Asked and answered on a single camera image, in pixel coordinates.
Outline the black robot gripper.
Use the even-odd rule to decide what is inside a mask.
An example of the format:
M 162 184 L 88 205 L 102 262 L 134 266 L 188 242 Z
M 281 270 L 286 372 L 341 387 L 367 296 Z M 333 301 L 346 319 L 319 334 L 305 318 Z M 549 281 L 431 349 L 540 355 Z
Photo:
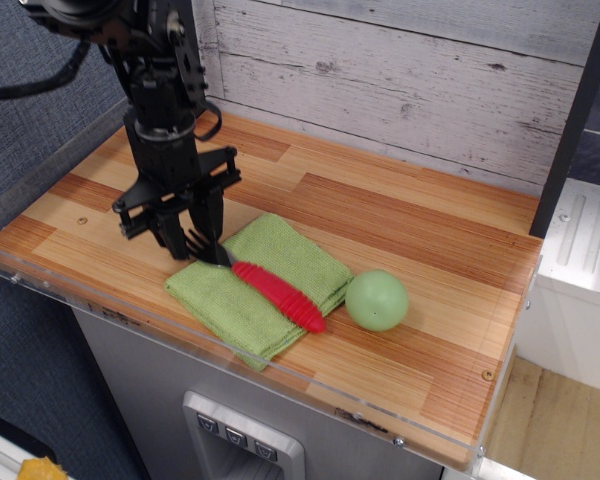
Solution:
M 124 126 L 138 177 L 112 205 L 123 235 L 131 239 L 150 231 L 173 259 L 187 260 L 179 220 L 187 210 L 195 231 L 217 243 L 224 226 L 224 190 L 241 180 L 237 150 L 228 146 L 200 153 L 191 130 L 175 139 L 145 138 L 132 113 L 125 115 Z

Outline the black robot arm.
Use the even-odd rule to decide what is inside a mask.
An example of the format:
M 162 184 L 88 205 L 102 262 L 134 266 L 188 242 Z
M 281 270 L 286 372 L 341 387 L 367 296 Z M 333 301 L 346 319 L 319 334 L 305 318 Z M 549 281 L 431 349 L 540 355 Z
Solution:
M 113 66 L 129 108 L 124 126 L 138 171 L 112 205 L 123 235 L 146 231 L 176 260 L 228 266 L 220 245 L 223 193 L 240 181 L 233 147 L 199 152 L 221 129 L 196 122 L 220 110 L 206 99 L 193 11 L 188 1 L 25 1 L 52 33 L 96 44 Z

